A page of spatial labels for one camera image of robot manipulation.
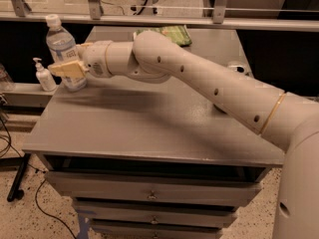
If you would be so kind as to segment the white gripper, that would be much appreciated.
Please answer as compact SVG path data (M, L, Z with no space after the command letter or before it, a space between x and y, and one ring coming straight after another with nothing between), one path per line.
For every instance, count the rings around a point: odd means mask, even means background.
M107 49L110 45L111 41L77 44L79 49L85 48L82 54L84 63L79 60L60 62L49 65L48 69L54 76L63 78L83 78L88 72L97 78L110 78L112 74L107 66Z

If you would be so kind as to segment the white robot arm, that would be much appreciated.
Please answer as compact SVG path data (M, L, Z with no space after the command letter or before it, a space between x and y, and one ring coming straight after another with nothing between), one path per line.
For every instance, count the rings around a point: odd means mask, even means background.
M80 58L49 66L58 77L175 77L285 152L272 239L319 239L319 104L194 55L155 31L131 42L78 45Z

